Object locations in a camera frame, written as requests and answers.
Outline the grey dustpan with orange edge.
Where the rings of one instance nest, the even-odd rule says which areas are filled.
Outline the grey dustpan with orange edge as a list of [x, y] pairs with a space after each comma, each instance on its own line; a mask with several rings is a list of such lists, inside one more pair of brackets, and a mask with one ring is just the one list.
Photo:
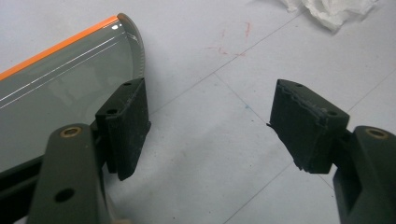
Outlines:
[[0, 173], [43, 155], [55, 130], [92, 123], [122, 83], [144, 73], [142, 37], [123, 13], [0, 73]]

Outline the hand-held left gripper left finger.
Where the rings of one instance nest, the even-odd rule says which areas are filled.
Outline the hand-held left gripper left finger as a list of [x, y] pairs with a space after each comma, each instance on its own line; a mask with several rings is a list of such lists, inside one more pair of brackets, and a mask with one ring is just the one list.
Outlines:
[[145, 79], [121, 84], [95, 114], [107, 169], [123, 181], [138, 164], [149, 133], [149, 108]]

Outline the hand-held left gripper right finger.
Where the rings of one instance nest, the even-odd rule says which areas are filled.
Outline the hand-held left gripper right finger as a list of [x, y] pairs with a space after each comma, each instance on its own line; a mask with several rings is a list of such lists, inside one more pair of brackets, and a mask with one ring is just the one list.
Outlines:
[[269, 126], [276, 132], [299, 169], [327, 174], [332, 143], [346, 131], [349, 115], [305, 85], [276, 82]]

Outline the pile of crumpled white paper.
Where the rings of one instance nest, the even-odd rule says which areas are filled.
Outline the pile of crumpled white paper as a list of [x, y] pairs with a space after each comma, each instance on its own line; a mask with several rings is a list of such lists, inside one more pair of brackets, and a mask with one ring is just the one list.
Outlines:
[[379, 0], [278, 0], [288, 12], [305, 7], [311, 16], [331, 32], [338, 32], [352, 18], [364, 18]]

